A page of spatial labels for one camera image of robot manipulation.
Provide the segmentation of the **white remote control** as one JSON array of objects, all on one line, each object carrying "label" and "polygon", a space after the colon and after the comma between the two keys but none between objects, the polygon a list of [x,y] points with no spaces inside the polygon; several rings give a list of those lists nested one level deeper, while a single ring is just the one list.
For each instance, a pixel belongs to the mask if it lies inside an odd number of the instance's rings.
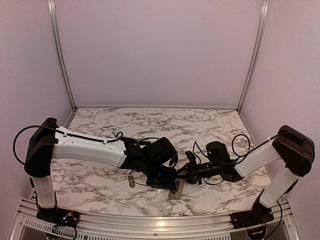
[{"label": "white remote control", "polygon": [[185,179],[176,178],[174,181],[174,188],[170,190],[168,198],[171,200],[179,200],[182,197]]}]

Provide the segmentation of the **grey battery cover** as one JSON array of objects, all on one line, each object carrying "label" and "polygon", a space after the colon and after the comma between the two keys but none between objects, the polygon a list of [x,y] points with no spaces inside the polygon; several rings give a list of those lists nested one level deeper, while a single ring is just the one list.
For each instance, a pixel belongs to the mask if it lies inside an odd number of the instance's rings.
[{"label": "grey battery cover", "polygon": [[128,176],[128,183],[130,188],[134,188],[136,186],[134,176]]}]

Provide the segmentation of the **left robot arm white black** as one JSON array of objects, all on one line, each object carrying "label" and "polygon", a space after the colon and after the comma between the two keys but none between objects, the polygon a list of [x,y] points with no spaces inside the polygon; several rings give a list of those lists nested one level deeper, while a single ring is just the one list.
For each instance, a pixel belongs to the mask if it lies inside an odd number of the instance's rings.
[{"label": "left robot arm white black", "polygon": [[146,185],[155,189],[174,190],[178,153],[165,137],[154,142],[124,137],[105,138],[78,133],[57,124],[49,117],[29,140],[24,170],[30,176],[39,208],[53,223],[63,219],[57,207],[51,177],[52,159],[74,159],[107,164],[119,169],[143,173]]}]

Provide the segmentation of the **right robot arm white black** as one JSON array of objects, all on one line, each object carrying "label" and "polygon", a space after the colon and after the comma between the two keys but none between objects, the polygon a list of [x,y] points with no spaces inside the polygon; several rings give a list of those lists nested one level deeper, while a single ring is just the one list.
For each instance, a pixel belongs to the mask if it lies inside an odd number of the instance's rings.
[{"label": "right robot arm white black", "polygon": [[202,184],[203,179],[220,176],[225,182],[235,183],[274,161],[285,163],[248,212],[247,219],[252,224],[260,223],[267,216],[272,206],[311,171],[315,160],[314,142],[288,125],[283,125],[276,135],[236,159],[230,158],[226,145],[220,141],[208,143],[206,151],[208,161],[201,164],[196,162],[195,153],[186,151],[189,162],[178,171],[171,197],[181,197],[185,182]]}]

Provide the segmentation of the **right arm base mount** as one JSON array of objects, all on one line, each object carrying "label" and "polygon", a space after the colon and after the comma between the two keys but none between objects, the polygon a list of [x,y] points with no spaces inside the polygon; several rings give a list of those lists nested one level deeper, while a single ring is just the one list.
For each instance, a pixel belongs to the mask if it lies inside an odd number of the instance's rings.
[{"label": "right arm base mount", "polygon": [[275,218],[270,209],[267,211],[251,209],[232,213],[230,219],[234,229],[241,229],[265,224],[273,221]]}]

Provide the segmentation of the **front aluminium rail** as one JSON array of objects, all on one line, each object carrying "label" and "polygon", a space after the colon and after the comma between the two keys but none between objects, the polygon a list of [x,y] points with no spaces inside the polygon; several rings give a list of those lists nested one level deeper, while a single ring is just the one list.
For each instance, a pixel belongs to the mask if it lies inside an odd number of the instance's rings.
[{"label": "front aluminium rail", "polygon": [[246,240],[257,226],[235,229],[231,215],[131,216],[80,211],[77,228],[57,226],[37,219],[36,203],[20,202],[10,240]]}]

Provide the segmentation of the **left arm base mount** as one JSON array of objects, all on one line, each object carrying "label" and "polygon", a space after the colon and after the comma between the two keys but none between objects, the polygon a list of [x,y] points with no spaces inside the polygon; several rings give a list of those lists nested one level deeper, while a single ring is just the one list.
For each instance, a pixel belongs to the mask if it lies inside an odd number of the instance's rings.
[{"label": "left arm base mount", "polygon": [[58,225],[76,228],[79,222],[80,213],[78,211],[59,208],[58,210],[45,209],[38,211],[36,217],[40,220]]}]

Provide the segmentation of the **right aluminium frame post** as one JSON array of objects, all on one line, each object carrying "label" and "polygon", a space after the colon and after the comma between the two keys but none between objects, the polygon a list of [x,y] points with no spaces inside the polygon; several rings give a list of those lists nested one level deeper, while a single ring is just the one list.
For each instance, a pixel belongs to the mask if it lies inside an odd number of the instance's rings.
[{"label": "right aluminium frame post", "polygon": [[257,62],[259,59],[259,55],[261,52],[261,48],[262,48],[263,40],[264,40],[264,35],[265,35],[265,31],[266,31],[269,5],[270,5],[269,0],[262,0],[261,1],[259,20],[258,20],[256,37],[255,37],[255,41],[254,41],[251,60],[249,62],[244,85],[243,85],[242,92],[241,92],[241,95],[240,95],[240,98],[238,101],[238,105],[237,105],[237,109],[236,109],[236,111],[238,112],[239,115],[243,111],[246,99],[249,94],[250,86],[253,82],[254,73],[256,70]]}]

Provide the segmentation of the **aluminium frame post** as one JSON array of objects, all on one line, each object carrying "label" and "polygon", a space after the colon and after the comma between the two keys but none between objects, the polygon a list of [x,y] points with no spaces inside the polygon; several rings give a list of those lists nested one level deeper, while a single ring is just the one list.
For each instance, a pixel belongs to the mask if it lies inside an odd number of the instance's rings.
[{"label": "aluminium frame post", "polygon": [[244,85],[243,85],[242,92],[241,92],[241,95],[240,95],[240,98],[238,101],[238,105],[237,105],[237,109],[236,109],[236,111],[238,112],[239,115],[243,111],[246,99],[249,94],[250,86],[253,82],[254,73],[256,70],[257,62],[259,59],[259,55],[261,52],[261,48],[262,48],[263,40],[264,40],[264,35],[265,35],[265,31],[266,31],[269,5],[270,5],[269,0],[262,0],[261,1],[259,20],[258,20],[256,37],[255,37],[255,41],[254,41],[251,60],[249,62]]},{"label": "aluminium frame post", "polygon": [[64,60],[63,55],[63,48],[59,33],[59,24],[58,24],[58,16],[57,16],[57,9],[56,9],[56,1],[55,0],[48,0],[48,11],[49,11],[49,18],[50,18],[50,24],[52,27],[52,33],[53,33],[53,41],[54,46],[57,54],[57,60],[59,69],[62,76],[63,85],[65,88],[66,96],[70,105],[71,110],[74,112],[77,110],[76,102],[74,95],[72,93],[72,88],[67,72],[66,63]]}]

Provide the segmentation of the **left aluminium frame post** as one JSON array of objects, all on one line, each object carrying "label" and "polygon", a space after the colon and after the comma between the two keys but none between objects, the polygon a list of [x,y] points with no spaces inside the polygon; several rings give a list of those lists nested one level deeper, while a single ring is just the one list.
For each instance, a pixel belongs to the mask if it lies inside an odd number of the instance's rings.
[{"label": "left aluminium frame post", "polygon": [[58,16],[57,16],[57,9],[56,9],[56,1],[55,0],[48,0],[48,11],[49,11],[49,18],[50,18],[50,24],[52,27],[52,33],[53,33],[53,41],[54,46],[57,54],[57,60],[59,69],[62,76],[63,85],[65,88],[66,96],[70,105],[71,110],[74,112],[77,110],[76,102],[74,95],[72,93],[72,88],[67,72],[66,63],[64,60],[63,55],[63,48],[59,33],[59,24],[58,24]]}]

